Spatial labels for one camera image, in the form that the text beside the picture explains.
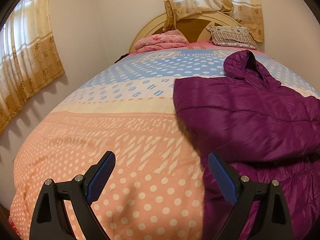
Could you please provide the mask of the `purple hooded down jacket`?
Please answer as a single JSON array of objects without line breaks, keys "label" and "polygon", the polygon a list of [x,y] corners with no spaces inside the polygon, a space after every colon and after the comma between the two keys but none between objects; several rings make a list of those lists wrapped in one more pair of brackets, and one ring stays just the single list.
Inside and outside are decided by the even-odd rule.
[{"label": "purple hooded down jacket", "polygon": [[221,229],[232,206],[208,167],[218,153],[252,181],[279,181],[293,227],[304,239],[319,219],[319,100],[283,86],[249,50],[229,55],[224,77],[186,77],[173,102],[204,168],[203,239]]}]

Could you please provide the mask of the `pastel polka dot bedspread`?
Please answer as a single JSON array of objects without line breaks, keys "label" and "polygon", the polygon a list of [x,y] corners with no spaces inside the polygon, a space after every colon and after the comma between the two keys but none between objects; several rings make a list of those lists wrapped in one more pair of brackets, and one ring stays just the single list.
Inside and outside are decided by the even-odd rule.
[{"label": "pastel polka dot bedspread", "polygon": [[27,137],[14,162],[10,218],[29,238],[44,181],[85,173],[107,151],[116,166],[92,209],[113,239],[201,239],[203,167],[183,134],[172,101],[178,77],[224,76],[233,48],[131,54],[61,102]]}]

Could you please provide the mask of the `beige curtain on left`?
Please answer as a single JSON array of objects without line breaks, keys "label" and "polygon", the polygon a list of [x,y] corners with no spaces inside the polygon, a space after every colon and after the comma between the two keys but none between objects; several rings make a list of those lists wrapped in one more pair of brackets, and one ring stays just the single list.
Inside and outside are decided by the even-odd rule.
[{"label": "beige curtain on left", "polygon": [[64,74],[49,0],[20,0],[1,30],[1,131],[30,97]]}]

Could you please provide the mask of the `plaid patterned pillow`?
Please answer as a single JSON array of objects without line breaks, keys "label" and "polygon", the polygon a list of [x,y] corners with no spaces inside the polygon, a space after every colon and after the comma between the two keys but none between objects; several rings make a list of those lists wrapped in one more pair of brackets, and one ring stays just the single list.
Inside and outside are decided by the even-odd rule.
[{"label": "plaid patterned pillow", "polygon": [[206,29],[210,32],[211,41],[217,46],[258,49],[247,27],[224,25],[207,26]]}]

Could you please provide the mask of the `folded pink blanket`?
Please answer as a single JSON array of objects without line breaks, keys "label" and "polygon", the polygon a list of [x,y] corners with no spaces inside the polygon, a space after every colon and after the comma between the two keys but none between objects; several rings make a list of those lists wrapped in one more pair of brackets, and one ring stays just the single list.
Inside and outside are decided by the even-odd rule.
[{"label": "folded pink blanket", "polygon": [[135,43],[134,50],[137,53],[146,53],[156,50],[186,47],[188,44],[189,41],[176,29],[141,38]]}]

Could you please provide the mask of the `cream wooden headboard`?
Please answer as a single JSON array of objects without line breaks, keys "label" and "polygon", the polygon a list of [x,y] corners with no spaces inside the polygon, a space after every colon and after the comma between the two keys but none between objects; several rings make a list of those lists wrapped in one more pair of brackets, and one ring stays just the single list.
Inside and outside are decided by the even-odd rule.
[{"label": "cream wooden headboard", "polygon": [[[163,33],[163,26],[167,15],[163,13],[151,20],[141,31],[131,44],[129,53],[135,51],[134,45],[141,38],[153,34]],[[240,26],[236,20],[221,12],[210,12],[203,15],[191,15],[177,22],[177,29],[186,37],[189,42],[209,41],[211,38],[207,26]]]}]

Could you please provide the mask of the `beige curtain behind headboard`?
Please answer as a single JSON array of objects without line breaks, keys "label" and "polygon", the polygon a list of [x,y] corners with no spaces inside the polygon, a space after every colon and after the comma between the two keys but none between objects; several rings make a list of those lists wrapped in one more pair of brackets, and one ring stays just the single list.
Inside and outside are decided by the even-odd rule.
[{"label": "beige curtain behind headboard", "polygon": [[218,11],[248,28],[256,42],[265,42],[260,0],[164,0],[164,6],[167,15],[164,32],[176,29],[177,22],[188,16]]}]

